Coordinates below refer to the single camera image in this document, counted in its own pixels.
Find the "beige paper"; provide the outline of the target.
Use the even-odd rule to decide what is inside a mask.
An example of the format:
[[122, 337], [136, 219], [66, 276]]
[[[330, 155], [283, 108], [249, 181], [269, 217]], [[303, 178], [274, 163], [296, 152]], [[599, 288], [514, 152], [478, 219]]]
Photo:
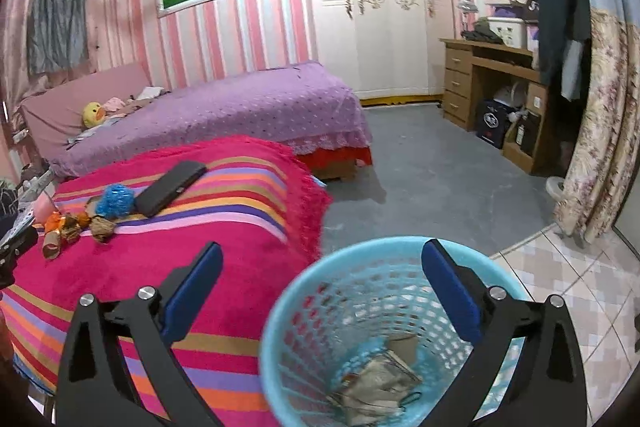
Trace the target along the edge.
[[347, 426], [375, 426], [403, 412], [419, 399], [422, 378], [411, 365], [418, 359], [418, 336], [400, 333], [387, 338], [355, 372], [346, 373], [328, 394]]

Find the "brown paper ball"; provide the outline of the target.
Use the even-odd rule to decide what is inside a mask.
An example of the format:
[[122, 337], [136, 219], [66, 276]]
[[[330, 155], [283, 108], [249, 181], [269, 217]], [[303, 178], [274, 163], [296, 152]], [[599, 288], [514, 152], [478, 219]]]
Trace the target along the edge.
[[115, 233], [116, 223], [101, 216], [94, 216], [91, 219], [89, 230], [92, 237], [98, 243], [107, 243]]

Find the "white storage box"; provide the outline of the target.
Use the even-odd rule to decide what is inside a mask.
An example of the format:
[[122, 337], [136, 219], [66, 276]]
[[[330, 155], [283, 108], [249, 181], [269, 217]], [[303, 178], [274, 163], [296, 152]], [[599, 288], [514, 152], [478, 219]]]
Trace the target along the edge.
[[505, 46], [515, 49], [527, 48], [526, 23], [516, 17], [488, 17], [489, 29], [500, 37]]

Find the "wooden desk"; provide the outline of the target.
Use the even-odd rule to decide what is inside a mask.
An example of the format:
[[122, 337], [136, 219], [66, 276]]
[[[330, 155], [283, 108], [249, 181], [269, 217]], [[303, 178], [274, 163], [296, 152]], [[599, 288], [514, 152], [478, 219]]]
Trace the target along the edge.
[[502, 155], [529, 174], [541, 174], [552, 149], [548, 88], [534, 69], [534, 54], [504, 44], [445, 39], [442, 115], [475, 133], [476, 109], [495, 100], [516, 108]]

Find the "brown paper scrap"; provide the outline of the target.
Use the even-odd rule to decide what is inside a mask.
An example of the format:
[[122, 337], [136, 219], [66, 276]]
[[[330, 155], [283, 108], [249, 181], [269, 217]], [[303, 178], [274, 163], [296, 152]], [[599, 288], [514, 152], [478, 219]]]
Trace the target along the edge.
[[90, 227], [91, 217], [85, 211], [73, 215], [73, 213], [65, 213], [61, 217], [60, 230], [61, 239], [64, 243], [75, 243], [78, 241], [81, 233]]

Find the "blue plastic wrapper ball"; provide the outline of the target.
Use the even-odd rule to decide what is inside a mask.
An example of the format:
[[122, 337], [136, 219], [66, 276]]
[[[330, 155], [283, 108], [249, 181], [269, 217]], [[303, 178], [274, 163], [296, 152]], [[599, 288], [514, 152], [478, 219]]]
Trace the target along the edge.
[[134, 190], [119, 183], [109, 185], [96, 204], [96, 214], [108, 220], [126, 217], [134, 209]]

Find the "black wallet pouch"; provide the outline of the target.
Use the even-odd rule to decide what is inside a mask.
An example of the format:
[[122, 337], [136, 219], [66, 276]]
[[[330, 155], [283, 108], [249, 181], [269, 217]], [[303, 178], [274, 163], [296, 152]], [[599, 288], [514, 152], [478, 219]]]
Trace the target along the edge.
[[207, 172], [207, 167], [198, 161], [178, 162], [160, 176], [134, 199], [134, 208], [147, 218], [152, 218], [165, 209], [195, 181]]

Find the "yellow duck plush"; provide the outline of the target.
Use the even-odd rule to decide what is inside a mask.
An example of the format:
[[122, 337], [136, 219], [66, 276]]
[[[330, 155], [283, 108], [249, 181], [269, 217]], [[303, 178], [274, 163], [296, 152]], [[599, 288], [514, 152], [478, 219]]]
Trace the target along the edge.
[[84, 128], [92, 129], [103, 124], [106, 118], [105, 108], [98, 102], [90, 102], [82, 110], [81, 117]]

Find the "cardboard tube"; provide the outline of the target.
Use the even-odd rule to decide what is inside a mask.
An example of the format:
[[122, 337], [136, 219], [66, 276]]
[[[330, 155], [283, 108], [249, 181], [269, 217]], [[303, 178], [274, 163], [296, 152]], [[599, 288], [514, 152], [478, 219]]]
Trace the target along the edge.
[[47, 232], [43, 236], [42, 254], [47, 260], [57, 258], [61, 254], [62, 235], [58, 230]]

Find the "floral curtain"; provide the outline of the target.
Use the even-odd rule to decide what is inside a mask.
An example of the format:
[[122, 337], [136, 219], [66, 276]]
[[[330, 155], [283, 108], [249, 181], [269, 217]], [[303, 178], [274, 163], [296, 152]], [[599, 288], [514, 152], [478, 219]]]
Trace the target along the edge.
[[587, 106], [554, 220], [593, 243], [611, 230], [639, 155], [639, 27], [591, 12]]

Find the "black box under desk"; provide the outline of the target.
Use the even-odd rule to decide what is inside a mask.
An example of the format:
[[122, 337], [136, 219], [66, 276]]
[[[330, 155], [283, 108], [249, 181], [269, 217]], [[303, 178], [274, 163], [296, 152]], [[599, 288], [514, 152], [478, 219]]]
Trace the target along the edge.
[[477, 138], [501, 150], [516, 108], [495, 100], [485, 100], [476, 109], [475, 134]]

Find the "light blue plastic basket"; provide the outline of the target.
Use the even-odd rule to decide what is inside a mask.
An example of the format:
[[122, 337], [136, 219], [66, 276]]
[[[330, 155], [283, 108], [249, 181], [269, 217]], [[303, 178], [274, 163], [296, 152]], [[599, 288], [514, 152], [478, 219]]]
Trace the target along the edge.
[[329, 396], [382, 355], [394, 336], [416, 342], [420, 383], [382, 426], [477, 426], [494, 413], [523, 343], [480, 361], [454, 329], [423, 261], [425, 236], [372, 239], [324, 257], [295, 277], [269, 313], [259, 355], [262, 391], [282, 426], [343, 426]]

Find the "black hanging clothes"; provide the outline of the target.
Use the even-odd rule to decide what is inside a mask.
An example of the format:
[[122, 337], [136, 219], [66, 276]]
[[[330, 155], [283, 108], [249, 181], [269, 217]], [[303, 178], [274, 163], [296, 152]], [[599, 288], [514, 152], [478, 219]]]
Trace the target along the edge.
[[561, 142], [577, 140], [590, 81], [589, 0], [538, 0], [540, 81], [549, 88], [551, 129]]

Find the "purple dotted bedspread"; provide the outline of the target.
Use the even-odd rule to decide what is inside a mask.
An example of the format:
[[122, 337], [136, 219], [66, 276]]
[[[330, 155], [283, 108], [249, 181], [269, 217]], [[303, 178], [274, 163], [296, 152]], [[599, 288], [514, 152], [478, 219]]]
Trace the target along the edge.
[[163, 147], [244, 135], [289, 147], [312, 171], [372, 162], [358, 96], [316, 61], [249, 72], [163, 94], [49, 160], [77, 178]]

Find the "white wardrobe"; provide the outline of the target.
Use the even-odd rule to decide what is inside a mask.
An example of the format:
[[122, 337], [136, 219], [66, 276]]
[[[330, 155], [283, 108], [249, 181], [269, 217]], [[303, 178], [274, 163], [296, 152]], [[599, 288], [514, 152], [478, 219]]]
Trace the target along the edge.
[[441, 96], [452, 0], [310, 0], [319, 62], [361, 100]]

